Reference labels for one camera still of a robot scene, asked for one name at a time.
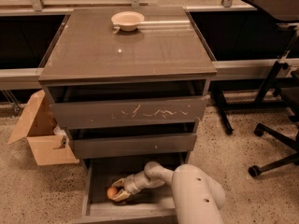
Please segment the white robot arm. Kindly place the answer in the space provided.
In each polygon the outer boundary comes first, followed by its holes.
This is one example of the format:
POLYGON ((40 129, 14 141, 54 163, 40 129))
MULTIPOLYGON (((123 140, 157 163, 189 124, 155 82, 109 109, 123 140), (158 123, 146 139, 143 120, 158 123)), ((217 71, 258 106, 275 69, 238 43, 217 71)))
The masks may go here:
POLYGON ((220 214, 225 203, 223 187, 191 164, 182 164, 172 171, 150 161, 143 171, 114 182, 107 197, 120 202, 142 189, 155 189, 164 184, 171 187, 178 224, 224 224, 220 214))

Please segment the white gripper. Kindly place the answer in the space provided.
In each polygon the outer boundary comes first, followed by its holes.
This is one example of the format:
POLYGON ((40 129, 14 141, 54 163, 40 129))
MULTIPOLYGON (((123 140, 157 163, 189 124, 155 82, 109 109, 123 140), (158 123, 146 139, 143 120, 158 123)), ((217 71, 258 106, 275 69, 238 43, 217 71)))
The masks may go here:
POLYGON ((143 172, 129 175, 125 179, 121 178, 112 184, 114 188, 123 188, 115 196, 112 197, 114 202, 122 202, 127 200, 131 195, 139 193, 146 187, 147 177, 143 172))

